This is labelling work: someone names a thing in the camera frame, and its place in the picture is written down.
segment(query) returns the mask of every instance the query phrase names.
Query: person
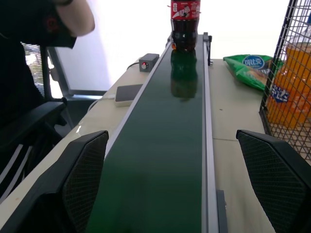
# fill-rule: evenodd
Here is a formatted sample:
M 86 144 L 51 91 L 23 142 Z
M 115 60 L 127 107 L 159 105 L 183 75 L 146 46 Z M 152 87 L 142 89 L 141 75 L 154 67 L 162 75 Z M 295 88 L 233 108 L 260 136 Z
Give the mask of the person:
M 0 128 L 44 102 L 21 42 L 73 48 L 94 28 L 86 0 L 0 0 Z

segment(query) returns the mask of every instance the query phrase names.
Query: green conveyor belt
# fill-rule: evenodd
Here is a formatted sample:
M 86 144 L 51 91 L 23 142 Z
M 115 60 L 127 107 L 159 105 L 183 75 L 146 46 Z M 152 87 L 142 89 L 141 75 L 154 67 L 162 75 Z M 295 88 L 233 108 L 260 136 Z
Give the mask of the green conveyor belt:
M 201 232 L 202 40 L 164 54 L 106 157 L 87 233 Z

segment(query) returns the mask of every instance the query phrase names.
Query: chip bag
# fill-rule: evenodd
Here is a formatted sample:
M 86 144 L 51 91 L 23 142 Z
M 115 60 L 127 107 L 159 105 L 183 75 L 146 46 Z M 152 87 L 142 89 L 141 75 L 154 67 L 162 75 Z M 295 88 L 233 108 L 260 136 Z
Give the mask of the chip bag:
M 264 90 L 272 57 L 265 55 L 236 55 L 224 57 L 238 80 L 259 90 Z

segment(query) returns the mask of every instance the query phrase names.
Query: black sleeve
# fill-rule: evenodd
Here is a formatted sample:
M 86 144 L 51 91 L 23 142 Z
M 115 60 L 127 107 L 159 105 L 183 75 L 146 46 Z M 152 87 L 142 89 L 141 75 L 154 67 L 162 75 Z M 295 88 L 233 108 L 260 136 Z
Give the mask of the black sleeve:
M 63 24 L 53 4 L 49 4 L 36 16 L 27 29 L 22 30 L 19 38 L 26 44 L 45 47 L 73 48 L 76 37 Z

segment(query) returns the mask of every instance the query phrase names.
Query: red bottle label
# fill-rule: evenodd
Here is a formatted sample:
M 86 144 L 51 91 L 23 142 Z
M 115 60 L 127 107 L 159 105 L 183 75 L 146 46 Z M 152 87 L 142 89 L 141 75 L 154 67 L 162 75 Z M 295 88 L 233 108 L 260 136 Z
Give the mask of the red bottle label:
M 175 20 L 199 18 L 200 1 L 172 1 L 171 16 Z

